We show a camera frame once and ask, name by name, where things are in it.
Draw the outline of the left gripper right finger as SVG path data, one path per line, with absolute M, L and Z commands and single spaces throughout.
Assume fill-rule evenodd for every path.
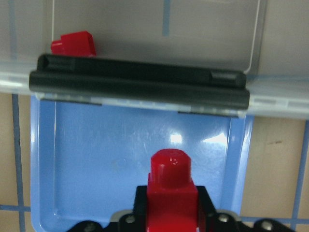
M 198 191 L 197 227 L 200 232 L 214 232 L 216 209 L 204 186 L 196 186 Z

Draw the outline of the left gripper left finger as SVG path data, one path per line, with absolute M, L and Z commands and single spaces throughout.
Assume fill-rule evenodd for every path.
M 136 231 L 147 231 L 147 186 L 137 186 L 133 204 Z

